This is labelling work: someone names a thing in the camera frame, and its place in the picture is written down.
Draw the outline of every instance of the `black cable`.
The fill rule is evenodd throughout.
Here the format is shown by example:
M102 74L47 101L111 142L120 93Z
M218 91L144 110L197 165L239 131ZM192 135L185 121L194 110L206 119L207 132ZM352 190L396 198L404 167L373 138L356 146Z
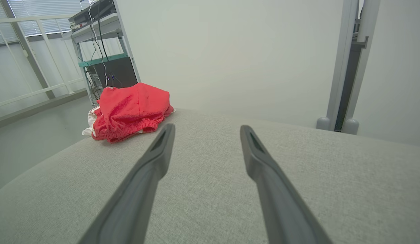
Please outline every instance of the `black cable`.
M92 94L94 95L95 99L100 99L100 96L96 94L97 91L101 91L100 89L96 89L96 87L92 88Z
M77 46L77 43L74 41L74 39L73 39L73 34L74 34L74 32L73 32L73 30L71 30L72 31L72 35L71 35L71 39L72 39L72 42L74 43L74 45L76 45L76 48L77 48L77 50L79 50L79 47ZM94 52L92 53L92 56L91 56L91 64L89 64L88 62L86 62L85 60L83 60L83 59L81 59L80 57L79 57L79 53L77 54L77 57L78 57L78 59L80 59L80 60L82 60L82 62L86 62L86 64L88 65L88 66L90 66L90 65L92 65L92 58L94 57L94 54L95 54L95 52L97 51L97 49L95 48L95 46L94 46Z
M89 23L89 28L91 28L91 30L93 29L92 28L92 23ZM101 52L101 48L100 48L100 45L98 44L98 42L97 41L94 41L94 31L91 31L91 38L93 39L92 40L92 45L94 45L94 42L97 44L97 46L98 46L98 50L100 50L100 54L101 54L101 62L103 63L104 61L103 61L103 53Z
M92 86L92 82L89 81L88 76L86 76L86 73L85 73L85 78L86 78L86 82L89 85L89 89L92 91L92 96L94 96L95 99L100 99L99 96L95 95L95 91L94 91L95 87Z
M102 2L103 0L100 0L99 2L98 2L98 31L100 32L100 40L101 40L101 45L103 46L103 51L104 51L104 54L106 55L106 59L108 60L108 54L106 53L106 49L104 48L104 43L103 43L103 36L102 36L102 34L101 34L101 27L100 27L100 5L101 5L101 2Z
M118 82L120 82L120 88L123 88L123 83L120 81L120 79L118 79L118 77L113 72L111 72L111 74L112 74L112 84L114 83L114 80L118 80Z
M106 65L104 64L104 60L103 60L103 53L101 52L101 48L100 48L100 45L98 44L98 42L97 42L97 36L96 36L96 34L95 34L95 30L94 30L94 27L93 27L93 23L94 23L94 21L93 21L93 17L92 17L92 15L91 15L91 7L92 7L92 5L93 5L94 3L92 2L90 5L89 5L89 10L88 10L88 14L89 14L89 17L90 17L90 20L91 20L91 23L89 24L89 27L91 28L91 30L92 30L92 32L94 33L94 37L95 37L95 40L96 40L96 44L97 44L97 46L98 46L98 49L100 50L100 53L101 53L101 63L103 64L103 66L104 66L104 75L105 75L105 77L106 77L106 86L107 86L107 82L108 82L108 76L107 76L107 74L106 74Z

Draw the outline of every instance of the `metal pole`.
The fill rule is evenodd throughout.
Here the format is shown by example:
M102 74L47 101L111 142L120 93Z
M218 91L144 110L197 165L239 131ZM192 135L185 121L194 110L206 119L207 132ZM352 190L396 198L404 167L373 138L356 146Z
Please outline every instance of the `metal pole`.
M75 49L76 56L79 58L79 54L80 54L80 57L83 60L82 49L80 48L80 43L76 43L75 45L73 45L73 47ZM91 88L89 87L88 81L86 80L85 68L81 68L81 72L82 72L83 81L86 84L85 88L86 88L86 92L88 93L89 101L91 102L92 105L94 105L94 101L92 100L92 94L90 92Z
M20 23L17 23L17 27L19 28L19 31L23 32L23 29L21 28ZM41 87L43 87L43 88L51 87L51 85L49 84L49 82L46 79L46 76L43 73L43 70L41 69L41 65L39 64L37 58L35 58L35 53L32 50L31 45L29 44L29 41L27 40L26 36L23 36L22 38L24 39L24 42L20 42L20 43L25 44L28 47L29 52L27 53L27 55L28 55L28 57L32 57L32 60L35 63L35 66L37 67L38 72L40 73L40 76L42 77L42 80L44 81L44 83L41 84Z
M118 37L117 45L118 45L118 48L122 49L122 46L121 46L121 43L120 43L120 37Z
M56 24L58 25L59 32L61 33L61 37L64 37L64 34L63 34L63 32L62 32L61 25L59 24L58 19L55 19L55 21L56 21ZM69 49L69 47L68 47L68 45L67 45L67 43L66 43L65 41L64 41L64 44L65 44L65 47L67 48L67 52L69 53L70 58L73 60L72 53L70 52L70 49ZM75 68L75 70L76 70L77 74L79 74L79 70L78 70L78 68L77 68L75 65L73 65L73 66L74 66L74 68Z
M126 46L124 45L124 40L122 37L118 37L118 40L120 41L121 48L123 49L123 53L127 54Z
M317 129L330 131L334 131L335 129L342 90L344 87L345 74L347 71L348 57L350 54L353 26L355 26L357 4L357 0L343 1L337 57L335 60L328 110L326 117L320 117L317 119Z

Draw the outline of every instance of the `window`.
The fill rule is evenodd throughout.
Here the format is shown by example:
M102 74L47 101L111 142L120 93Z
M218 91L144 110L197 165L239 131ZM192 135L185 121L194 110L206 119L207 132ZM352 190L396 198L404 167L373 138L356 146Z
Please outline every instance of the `window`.
M46 16L59 14L77 14L89 6L89 0L8 0L16 18L30 16ZM56 20L41 20L47 34L58 33L59 28ZM62 31L70 30L68 19L58 19ZM26 36L41 34L36 21L21 22L21 28Z
M0 19L6 19L8 18L5 10L3 10L3 7L0 3ZM16 33L14 32L13 26L11 26L10 23L2 23L0 24L0 30L2 31L3 35L5 36L5 39L7 42L13 42L17 41ZM3 43L2 36L0 35L0 43Z

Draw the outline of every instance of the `white railing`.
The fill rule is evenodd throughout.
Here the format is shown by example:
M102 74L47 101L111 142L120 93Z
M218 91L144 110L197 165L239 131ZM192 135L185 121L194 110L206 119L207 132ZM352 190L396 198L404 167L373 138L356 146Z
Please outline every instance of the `white railing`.
M13 55L13 52L11 51L11 48L8 45L8 42L7 42L7 40L6 40L3 32L0 29L0 35L2 36L2 39L3 39L4 43L5 43L5 45L7 46L7 48L9 50L11 56L13 57L13 60L16 63L16 66L17 66L19 72L24 77L25 83L26 83L26 85L28 86L28 88L30 90L30 93L27 93L27 94L24 94L22 96L17 96L15 98L8 99L8 100L5 100L5 101L0 102L0 106L3 106L5 104L9 104L11 102L16 102L16 101L19 101L21 99L24 99L24 98L27 98L27 97L30 97L30 96L34 96L36 94L45 93L46 91L51 91L53 89L60 88L60 87L63 87L63 86L65 86L67 88L69 94L74 93L70 85L73 84L73 83L76 83L76 82L81 82L84 79L83 79L83 77L82 78L79 78L79 79L70 80L70 81L64 79L64 75L60 71L59 61L58 61L58 60L61 59L61 57L58 57L58 55L56 54L56 52L52 51L53 50L53 47L50 44L50 41L49 41L49 39L47 37L47 34L46 34L46 32L45 32L45 30L43 28L42 23L41 23L41 20L56 20L56 24L58 25L58 29L60 30L61 35L62 35L62 30L61 30L61 27L59 26L59 23L58 23L57 19L68 19L70 17L72 17L72 15L70 15L70 14L63 14L63 15L52 15L52 16L39 16L39 17L23 17L23 18L0 19L0 23L12 23L12 22L16 22L18 24L19 29L20 29L20 31L21 31L21 33L23 35L24 35L24 31L23 31L23 29L22 29L22 27L20 25L20 22L22 22L22 21L35 20L36 23L37 23L37 25L38 25L38 28L40 29L41 35L42 35L42 37L43 37L43 39L44 39L44 41L46 43L47 49L49 50L49 54L52 56L52 60L55 63L55 66L58 69L59 75L61 76L61 79L62 79L62 83L61 84L58 84L58 85L50 85L49 84L48 79L44 75L44 73L42 71L42 68L41 68L39 62L38 62L35 54L33 53L33 50L32 50L32 48L30 46L30 42L27 40L27 37L24 37L24 42L26 42L27 46L30 47L29 50L27 50L27 51L30 51L30 53L32 54L32 56L33 56L33 58L35 60L35 63L37 64L39 70L41 71L41 75L43 76L43 78L46 81L47 86L48 86L47 88L43 88L41 90L33 91L32 87L30 86L30 83L26 79L26 75L23 73L23 71L22 71L22 69L21 69L21 67L19 65L19 62L17 62L16 57ZM71 54L71 52L70 52L70 50L68 48L67 48L67 51L68 51L70 57L73 60L74 58L73 58L73 56L72 56L72 54Z

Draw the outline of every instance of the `sofa cushion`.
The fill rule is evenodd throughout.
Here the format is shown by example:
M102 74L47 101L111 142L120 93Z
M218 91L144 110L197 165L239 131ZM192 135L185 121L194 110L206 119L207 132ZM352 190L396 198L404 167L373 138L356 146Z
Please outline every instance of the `sofa cushion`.
M335 243L420 243L420 147L178 109L145 243L266 243L250 125ZM84 139L0 190L0 243L79 241L156 133Z

